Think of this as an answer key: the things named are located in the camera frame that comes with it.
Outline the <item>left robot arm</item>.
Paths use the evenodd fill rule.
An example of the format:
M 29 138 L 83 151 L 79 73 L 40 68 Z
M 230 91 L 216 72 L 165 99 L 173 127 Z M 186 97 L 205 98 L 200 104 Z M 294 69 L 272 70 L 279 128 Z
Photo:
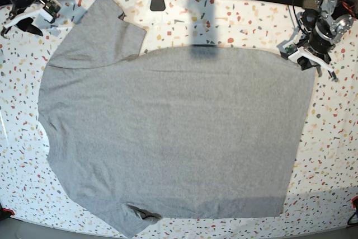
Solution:
M 357 0 L 315 0 L 315 3 L 316 9 L 297 13 L 295 0 L 292 0 L 295 31 L 290 40 L 283 41 L 278 48 L 284 59 L 298 64 L 301 70 L 316 68 L 321 76 L 324 68 L 337 82 L 329 52 L 357 20 Z

